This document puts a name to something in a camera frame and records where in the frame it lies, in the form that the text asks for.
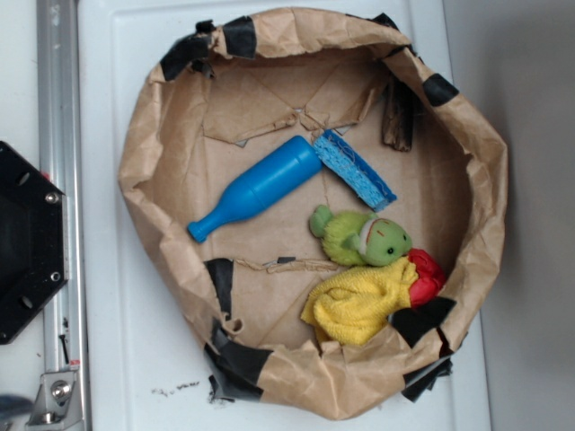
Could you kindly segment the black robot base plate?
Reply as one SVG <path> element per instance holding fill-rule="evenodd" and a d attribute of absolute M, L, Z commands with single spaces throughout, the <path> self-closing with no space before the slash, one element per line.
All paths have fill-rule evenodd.
<path fill-rule="evenodd" d="M 1 343 L 12 343 L 66 282 L 64 194 L 1 143 Z"/>

